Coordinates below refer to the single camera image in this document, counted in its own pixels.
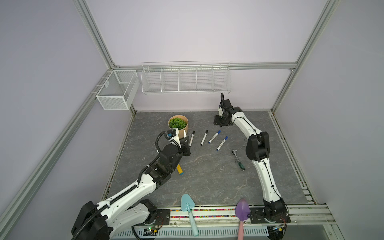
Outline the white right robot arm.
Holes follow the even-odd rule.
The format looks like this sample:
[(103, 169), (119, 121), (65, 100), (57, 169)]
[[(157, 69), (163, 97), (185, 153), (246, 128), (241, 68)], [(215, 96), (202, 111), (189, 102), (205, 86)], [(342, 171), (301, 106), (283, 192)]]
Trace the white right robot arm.
[(270, 136), (268, 132), (259, 130), (246, 117), (240, 107), (233, 107), (229, 99), (221, 94), (215, 116), (216, 126), (237, 126), (247, 137), (246, 155), (255, 166), (263, 191), (263, 215), (267, 222), (274, 223), (282, 220), (289, 222), (289, 209), (278, 191), (270, 166)]

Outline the white marker black tip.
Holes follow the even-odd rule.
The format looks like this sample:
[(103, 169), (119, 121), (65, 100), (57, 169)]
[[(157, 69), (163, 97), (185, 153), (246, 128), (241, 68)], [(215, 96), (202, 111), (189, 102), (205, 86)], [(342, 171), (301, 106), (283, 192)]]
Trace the white marker black tip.
[(228, 136), (226, 136), (226, 137), (221, 141), (221, 143), (219, 144), (219, 146), (216, 148), (216, 151), (219, 151), (219, 150), (222, 148), (222, 146), (223, 146), (224, 143), (227, 141), (227, 139), (228, 139)]

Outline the white marker blue end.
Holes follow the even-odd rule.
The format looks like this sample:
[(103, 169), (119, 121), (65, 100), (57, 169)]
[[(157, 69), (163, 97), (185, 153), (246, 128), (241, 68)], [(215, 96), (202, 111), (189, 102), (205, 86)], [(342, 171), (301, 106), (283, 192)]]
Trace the white marker blue end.
[(219, 131), (217, 131), (213, 136), (212, 136), (212, 138), (209, 140), (209, 144), (211, 144), (212, 143), (212, 141), (219, 135), (221, 133), (221, 131), (219, 130)]

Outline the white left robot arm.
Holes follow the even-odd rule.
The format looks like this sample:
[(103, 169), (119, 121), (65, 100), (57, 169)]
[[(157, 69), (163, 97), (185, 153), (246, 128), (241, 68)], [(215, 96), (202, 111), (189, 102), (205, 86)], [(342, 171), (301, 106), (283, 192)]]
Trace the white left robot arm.
[(157, 207), (145, 197), (164, 185), (177, 170), (183, 156), (190, 156), (189, 137), (179, 139), (177, 129), (163, 131), (170, 143), (160, 148), (157, 156), (139, 173), (137, 180), (99, 203), (84, 204), (71, 230), (74, 240), (110, 240), (138, 224), (156, 221)]

